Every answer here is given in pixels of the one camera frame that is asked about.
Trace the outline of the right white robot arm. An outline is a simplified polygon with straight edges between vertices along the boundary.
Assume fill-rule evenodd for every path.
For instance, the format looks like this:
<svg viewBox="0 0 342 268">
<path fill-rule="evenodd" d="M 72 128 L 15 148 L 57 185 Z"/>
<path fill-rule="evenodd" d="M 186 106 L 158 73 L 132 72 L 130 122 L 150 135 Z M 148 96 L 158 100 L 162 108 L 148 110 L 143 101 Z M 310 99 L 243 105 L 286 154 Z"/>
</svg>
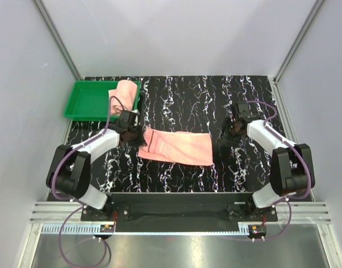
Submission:
<svg viewBox="0 0 342 268">
<path fill-rule="evenodd" d="M 236 146 L 247 137 L 271 156 L 269 183 L 252 193 L 244 211 L 237 215 L 238 218 L 245 216 L 258 221 L 282 201 L 307 198 L 315 186 L 315 175 L 309 145 L 297 144 L 270 126 L 277 110 L 274 109 L 270 117 L 263 118 L 253 114 L 249 104 L 232 104 L 232 116 L 224 120 L 220 139 L 227 145 Z"/>
</svg>

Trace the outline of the aluminium frame post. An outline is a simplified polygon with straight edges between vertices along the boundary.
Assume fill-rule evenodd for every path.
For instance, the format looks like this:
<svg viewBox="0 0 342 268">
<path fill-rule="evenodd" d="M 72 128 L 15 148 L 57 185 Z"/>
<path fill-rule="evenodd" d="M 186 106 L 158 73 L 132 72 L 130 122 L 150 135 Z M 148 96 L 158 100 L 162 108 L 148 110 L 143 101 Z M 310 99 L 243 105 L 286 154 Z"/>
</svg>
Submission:
<svg viewBox="0 0 342 268">
<path fill-rule="evenodd" d="M 45 4 L 41 0 L 32 0 L 33 4 L 35 5 L 38 13 L 40 14 L 44 24 L 46 25 L 52 39 L 54 40 L 61 56 L 63 57 L 65 63 L 67 64 L 69 70 L 71 71 L 75 80 L 83 80 L 83 77 L 80 75 L 74 61 L 71 58 L 70 53 L 65 46 L 57 27 L 55 26 L 51 15 L 49 14 Z"/>
<path fill-rule="evenodd" d="M 311 26 L 315 22 L 318 14 L 320 13 L 323 5 L 326 3 L 326 0 L 316 0 L 309 11 L 304 23 L 302 24 L 294 42 L 292 43 L 284 61 L 282 62 L 278 72 L 273 77 L 274 82 L 277 84 L 281 78 L 283 77 L 285 71 L 287 70 L 288 66 L 290 65 L 293 57 L 296 55 L 301 43 L 303 42 L 304 38 L 306 37 L 308 31 L 310 30 Z"/>
</svg>

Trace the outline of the green plastic tray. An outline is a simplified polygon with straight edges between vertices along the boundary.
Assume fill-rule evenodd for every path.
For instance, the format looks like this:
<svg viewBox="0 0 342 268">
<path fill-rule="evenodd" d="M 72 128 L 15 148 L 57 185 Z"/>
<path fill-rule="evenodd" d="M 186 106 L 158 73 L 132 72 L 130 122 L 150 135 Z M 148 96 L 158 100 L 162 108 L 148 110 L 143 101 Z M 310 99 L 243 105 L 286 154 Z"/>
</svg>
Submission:
<svg viewBox="0 0 342 268">
<path fill-rule="evenodd" d="M 108 91 L 115 89 L 118 82 L 119 81 L 88 80 L 75 82 L 64 110 L 64 117 L 72 121 L 105 122 L 108 117 L 109 104 L 113 98 L 108 97 Z M 133 110 L 136 110 L 141 84 L 140 82 L 134 83 L 138 86 L 138 92 L 133 107 Z M 112 122 L 118 119 L 119 116 L 120 115 L 110 115 L 110 121 Z"/>
</svg>

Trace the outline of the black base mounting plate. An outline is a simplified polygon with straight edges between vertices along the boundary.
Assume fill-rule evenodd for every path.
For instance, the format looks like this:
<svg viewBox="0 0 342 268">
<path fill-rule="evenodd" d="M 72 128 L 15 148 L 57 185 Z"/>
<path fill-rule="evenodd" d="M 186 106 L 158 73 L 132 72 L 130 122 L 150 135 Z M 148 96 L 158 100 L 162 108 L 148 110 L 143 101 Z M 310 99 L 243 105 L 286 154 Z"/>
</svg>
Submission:
<svg viewBox="0 0 342 268">
<path fill-rule="evenodd" d="M 112 193 L 111 202 L 103 212 L 83 209 L 82 221 L 136 219 L 217 218 L 230 221 L 275 222 L 277 212 L 272 207 L 257 208 L 251 193 Z"/>
</svg>

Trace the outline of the left aluminium frame post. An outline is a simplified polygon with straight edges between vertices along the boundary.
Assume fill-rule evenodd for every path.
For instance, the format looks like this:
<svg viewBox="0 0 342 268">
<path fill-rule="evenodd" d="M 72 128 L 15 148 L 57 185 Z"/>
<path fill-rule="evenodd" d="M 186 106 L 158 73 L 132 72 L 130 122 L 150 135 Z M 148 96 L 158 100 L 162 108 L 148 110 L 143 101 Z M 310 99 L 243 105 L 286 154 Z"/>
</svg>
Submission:
<svg viewBox="0 0 342 268">
<path fill-rule="evenodd" d="M 35 5 L 38 13 L 40 14 L 44 24 L 46 25 L 52 39 L 54 40 L 61 56 L 63 57 L 65 63 L 67 64 L 69 70 L 71 71 L 75 80 L 83 80 L 83 77 L 80 75 L 74 61 L 71 58 L 70 53 L 65 46 L 57 27 L 55 26 L 51 15 L 49 14 L 45 4 L 41 0 L 32 0 L 33 4 Z"/>
</svg>

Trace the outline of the front aluminium rail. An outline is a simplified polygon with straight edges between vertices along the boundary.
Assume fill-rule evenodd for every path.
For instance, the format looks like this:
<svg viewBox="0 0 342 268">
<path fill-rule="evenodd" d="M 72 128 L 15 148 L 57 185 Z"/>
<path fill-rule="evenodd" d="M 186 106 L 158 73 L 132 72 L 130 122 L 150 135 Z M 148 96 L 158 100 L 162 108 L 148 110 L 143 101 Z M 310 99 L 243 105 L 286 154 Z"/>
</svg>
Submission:
<svg viewBox="0 0 342 268">
<path fill-rule="evenodd" d="M 287 224 L 331 224 L 325 204 L 316 202 L 280 203 L 266 216 L 257 220 L 245 216 L 233 217 L 227 211 L 220 216 L 207 212 L 203 217 L 133 218 L 130 210 L 123 208 L 116 217 L 106 221 L 89 221 L 78 203 L 38 202 L 30 219 L 40 224 L 43 233 L 69 235 L 195 235 L 195 236 L 247 236 L 254 230 Z"/>
</svg>

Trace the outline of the pink towel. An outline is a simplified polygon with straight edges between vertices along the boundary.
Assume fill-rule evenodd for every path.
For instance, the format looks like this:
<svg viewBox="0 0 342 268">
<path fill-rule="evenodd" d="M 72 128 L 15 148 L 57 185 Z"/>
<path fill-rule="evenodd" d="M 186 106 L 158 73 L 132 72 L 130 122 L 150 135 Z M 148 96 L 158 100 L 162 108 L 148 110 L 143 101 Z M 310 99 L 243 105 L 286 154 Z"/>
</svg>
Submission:
<svg viewBox="0 0 342 268">
<path fill-rule="evenodd" d="M 143 135 L 146 145 L 138 156 L 147 160 L 174 162 L 191 166 L 211 166 L 213 147 L 208 133 L 166 132 L 147 128 Z"/>
<path fill-rule="evenodd" d="M 110 101 L 110 115 L 118 116 L 124 109 L 132 111 L 137 92 L 138 86 L 136 83 L 130 80 L 119 81 L 115 89 L 108 91 L 108 97 L 113 97 Z"/>
</svg>

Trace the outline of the right aluminium frame post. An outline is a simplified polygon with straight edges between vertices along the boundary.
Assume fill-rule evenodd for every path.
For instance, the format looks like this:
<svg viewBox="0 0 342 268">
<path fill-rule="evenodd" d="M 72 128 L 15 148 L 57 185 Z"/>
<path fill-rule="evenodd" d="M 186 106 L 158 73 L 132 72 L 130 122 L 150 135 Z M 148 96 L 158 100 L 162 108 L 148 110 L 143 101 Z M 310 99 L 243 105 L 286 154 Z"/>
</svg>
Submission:
<svg viewBox="0 0 342 268">
<path fill-rule="evenodd" d="M 303 42 L 304 38 L 306 37 L 308 31 L 310 30 L 311 26 L 315 22 L 318 14 L 320 13 L 323 5 L 326 3 L 326 0 L 316 0 L 309 11 L 304 23 L 302 24 L 294 42 L 292 43 L 284 61 L 282 62 L 278 72 L 273 77 L 274 82 L 277 84 L 281 78 L 283 77 L 285 71 L 287 70 L 288 66 L 290 65 L 293 57 L 296 55 L 301 43 Z"/>
</svg>

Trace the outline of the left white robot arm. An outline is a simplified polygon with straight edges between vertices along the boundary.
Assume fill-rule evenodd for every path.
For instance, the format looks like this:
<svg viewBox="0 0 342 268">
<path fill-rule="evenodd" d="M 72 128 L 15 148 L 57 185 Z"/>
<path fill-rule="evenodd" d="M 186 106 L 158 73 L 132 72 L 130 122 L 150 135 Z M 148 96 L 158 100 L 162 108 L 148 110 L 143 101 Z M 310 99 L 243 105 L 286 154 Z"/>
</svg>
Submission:
<svg viewBox="0 0 342 268">
<path fill-rule="evenodd" d="M 123 110 L 118 119 L 107 121 L 96 135 L 76 145 L 57 147 L 46 178 L 46 186 L 58 200 L 71 198 L 100 221 L 115 215 L 111 196 L 91 185 L 91 165 L 107 151 L 127 143 L 145 145 L 139 111 Z"/>
</svg>

